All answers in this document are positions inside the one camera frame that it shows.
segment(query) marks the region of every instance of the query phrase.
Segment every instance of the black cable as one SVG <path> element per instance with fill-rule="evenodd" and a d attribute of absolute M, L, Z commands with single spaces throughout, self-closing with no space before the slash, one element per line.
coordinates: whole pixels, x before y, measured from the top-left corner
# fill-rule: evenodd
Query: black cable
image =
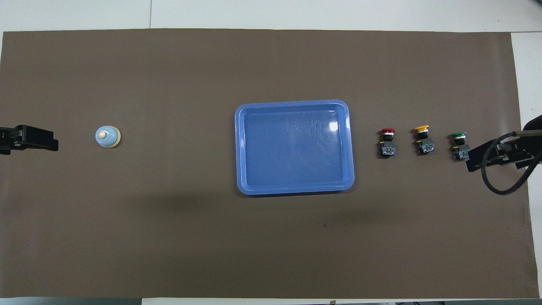
<path fill-rule="evenodd" d="M 525 183 L 525 181 L 527 181 L 527 178 L 529 178 L 534 168 L 538 165 L 538 162 L 540 162 L 540 160 L 542 159 L 542 150 L 541 150 L 534 157 L 533 161 L 531 161 L 531 163 L 528 165 L 523 175 L 521 175 L 521 177 L 516 181 L 516 183 L 514 183 L 514 185 L 512 185 L 509 189 L 500 190 L 492 186 L 487 178 L 487 173 L 486 173 L 487 159 L 489 158 L 489 154 L 495 148 L 495 146 L 497 146 L 497 144 L 499 144 L 502 140 L 506 138 L 510 138 L 510 137 L 515 137 L 515 136 L 516 136 L 516 133 L 514 131 L 500 136 L 499 138 L 491 142 L 491 144 L 487 147 L 486 152 L 483 154 L 482 163 L 480 163 L 480 169 L 482 171 L 482 179 L 483 179 L 483 182 L 486 184 L 487 188 L 489 188 L 495 194 L 508 195 L 508 194 L 514 193 L 516 190 L 518 190 L 518 188 L 520 188 L 523 185 L 523 183 Z"/>

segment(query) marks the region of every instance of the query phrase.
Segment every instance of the white table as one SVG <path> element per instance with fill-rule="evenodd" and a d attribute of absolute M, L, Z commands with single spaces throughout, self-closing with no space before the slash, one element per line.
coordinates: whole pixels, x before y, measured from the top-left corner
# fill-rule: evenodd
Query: white table
<path fill-rule="evenodd" d="M 542 114 L 542 5 L 534 0 L 0 1 L 1 32 L 141 28 L 512 32 L 521 123 Z M 538 264 L 542 262 L 541 169 L 534 171 L 528 185 L 534 251 L 539 265 L 538 283 L 542 291 L 542 267 Z M 143 304 L 308 304 L 329 301 L 331 299 L 157 298 L 144 299 Z"/>

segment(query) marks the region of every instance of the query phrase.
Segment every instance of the blue tray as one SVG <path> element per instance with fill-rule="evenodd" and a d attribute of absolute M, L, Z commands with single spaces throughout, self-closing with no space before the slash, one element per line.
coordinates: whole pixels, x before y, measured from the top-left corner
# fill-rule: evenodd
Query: blue tray
<path fill-rule="evenodd" d="M 346 190 L 354 183 L 348 106 L 338 99 L 241 105 L 237 186 L 247 195 Z"/>

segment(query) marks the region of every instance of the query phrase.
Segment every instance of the tray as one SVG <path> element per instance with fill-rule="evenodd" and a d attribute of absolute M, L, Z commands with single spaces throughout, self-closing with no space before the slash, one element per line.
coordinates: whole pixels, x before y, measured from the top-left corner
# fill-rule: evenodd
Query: tray
<path fill-rule="evenodd" d="M 350 114 L 341 100 L 241 105 L 237 186 L 247 195 L 331 192 L 354 183 Z"/>

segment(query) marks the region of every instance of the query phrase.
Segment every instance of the black mechanical device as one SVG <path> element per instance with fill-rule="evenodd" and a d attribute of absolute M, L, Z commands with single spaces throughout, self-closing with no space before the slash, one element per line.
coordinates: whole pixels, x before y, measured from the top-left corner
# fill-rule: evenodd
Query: black mechanical device
<path fill-rule="evenodd" d="M 0 155 L 10 155 L 12 150 L 27 148 L 58 151 L 59 141 L 53 139 L 53 132 L 28 125 L 15 128 L 0 127 Z"/>
<path fill-rule="evenodd" d="M 502 143 L 503 140 L 510 137 L 518 138 Z M 527 181 L 527 178 L 542 159 L 542 116 L 525 124 L 521 131 L 512 131 L 471 149 L 469 158 L 466 162 L 467 169 L 469 171 L 480 169 L 484 183 L 493 193 L 508 195 L 515 192 Z M 486 168 L 496 164 L 505 165 L 509 163 L 515 163 L 518 169 L 526 166 L 527 169 L 509 189 L 496 189 L 487 178 Z"/>

